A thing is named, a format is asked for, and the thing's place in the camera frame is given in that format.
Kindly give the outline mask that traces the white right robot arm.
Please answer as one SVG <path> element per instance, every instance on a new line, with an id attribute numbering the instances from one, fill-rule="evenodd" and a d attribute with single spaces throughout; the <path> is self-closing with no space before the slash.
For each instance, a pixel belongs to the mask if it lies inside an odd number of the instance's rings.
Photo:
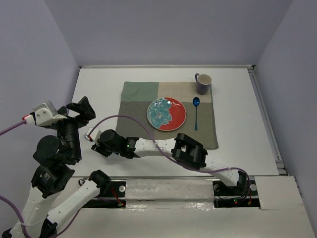
<path id="1" fill-rule="evenodd" d="M 86 137 L 94 142 L 92 150 L 105 157 L 111 154 L 127 159 L 163 156 L 188 170 L 216 177 L 233 194 L 250 190 L 250 178 L 243 169 L 217 162 L 208 155 L 201 143 L 184 133 L 179 133 L 176 138 L 155 141 L 138 137 L 125 138 L 109 129 L 103 132 L 90 130 Z"/>

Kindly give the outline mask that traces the blue metallic spoon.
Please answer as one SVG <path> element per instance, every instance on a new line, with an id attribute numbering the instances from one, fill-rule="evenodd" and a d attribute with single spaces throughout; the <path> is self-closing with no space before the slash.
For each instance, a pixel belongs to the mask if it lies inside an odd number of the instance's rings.
<path id="1" fill-rule="evenodd" d="M 194 97 L 193 98 L 193 105 L 195 107 L 195 131 L 198 130 L 198 118 L 197 118 L 197 115 L 198 115 L 198 106 L 200 104 L 200 98 L 199 97 Z"/>

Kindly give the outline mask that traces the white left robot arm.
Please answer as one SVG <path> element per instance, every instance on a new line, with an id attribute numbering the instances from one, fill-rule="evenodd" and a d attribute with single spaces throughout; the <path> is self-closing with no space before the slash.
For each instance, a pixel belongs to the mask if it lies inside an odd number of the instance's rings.
<path id="1" fill-rule="evenodd" d="M 62 233 L 61 226 L 88 201 L 109 192 L 110 177 L 97 170 L 62 204 L 51 208 L 75 172 L 70 166 L 82 159 L 78 130 L 95 117 L 86 96 L 78 103 L 70 103 L 59 110 L 51 101 L 46 101 L 34 107 L 20 122 L 4 130 L 9 132 L 23 124 L 34 124 L 54 129 L 57 135 L 47 135 L 38 142 L 33 158 L 39 166 L 32 177 L 23 211 L 19 212 L 12 202 L 1 197 L 18 217 L 14 227 L 4 231 L 2 237 L 56 238 Z"/>

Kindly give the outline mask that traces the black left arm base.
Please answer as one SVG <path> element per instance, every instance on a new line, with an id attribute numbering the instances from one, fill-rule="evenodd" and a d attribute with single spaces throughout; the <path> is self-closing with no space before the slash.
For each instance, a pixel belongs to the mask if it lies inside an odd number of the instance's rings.
<path id="1" fill-rule="evenodd" d="M 93 171 L 88 178 L 78 180 L 80 186 L 83 186 L 87 180 L 92 180 L 100 188 L 100 193 L 95 198 L 88 201 L 83 208 L 106 208 L 121 209 L 125 208 L 125 192 L 119 191 L 120 186 L 125 186 L 124 181 L 112 182 L 111 178 L 101 170 Z"/>

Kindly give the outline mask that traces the green beige patchwork cloth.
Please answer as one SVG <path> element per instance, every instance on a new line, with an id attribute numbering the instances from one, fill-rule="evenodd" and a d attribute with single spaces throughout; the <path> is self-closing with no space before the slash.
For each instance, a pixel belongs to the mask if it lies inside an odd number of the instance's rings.
<path id="1" fill-rule="evenodd" d="M 150 125 L 147 108 L 154 100 L 170 97 L 180 101 L 186 109 L 186 120 L 174 131 L 160 131 Z M 195 131 L 193 98 L 199 97 L 198 130 Z M 204 95 L 196 92 L 194 82 L 125 82 L 121 94 L 116 132 L 124 137 L 137 136 L 156 140 L 175 138 L 184 133 L 202 143 L 207 150 L 218 148 L 212 91 Z"/>

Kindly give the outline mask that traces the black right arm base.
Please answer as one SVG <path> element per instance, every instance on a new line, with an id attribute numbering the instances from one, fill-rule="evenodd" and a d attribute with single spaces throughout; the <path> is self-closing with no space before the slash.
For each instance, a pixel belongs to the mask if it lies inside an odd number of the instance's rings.
<path id="1" fill-rule="evenodd" d="M 227 187 L 219 180 L 213 181 L 214 207 L 215 208 L 260 208 L 257 185 L 251 180 L 250 192 L 245 197 L 246 191 L 234 190 L 235 187 Z"/>

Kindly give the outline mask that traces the purple mug cream inside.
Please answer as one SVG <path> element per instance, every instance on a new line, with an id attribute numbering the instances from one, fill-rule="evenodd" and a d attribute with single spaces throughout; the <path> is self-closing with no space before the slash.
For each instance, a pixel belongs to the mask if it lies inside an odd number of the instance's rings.
<path id="1" fill-rule="evenodd" d="M 212 79 L 206 74 L 195 74 L 196 92 L 200 95 L 204 95 L 209 92 L 211 88 Z"/>

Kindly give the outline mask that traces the red floral plate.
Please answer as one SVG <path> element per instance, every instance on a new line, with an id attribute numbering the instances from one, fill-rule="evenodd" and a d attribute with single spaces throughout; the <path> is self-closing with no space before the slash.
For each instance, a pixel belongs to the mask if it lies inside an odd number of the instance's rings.
<path id="1" fill-rule="evenodd" d="M 186 120 L 186 109 L 177 99 L 165 97 L 154 100 L 147 108 L 147 119 L 160 131 L 174 131 Z"/>

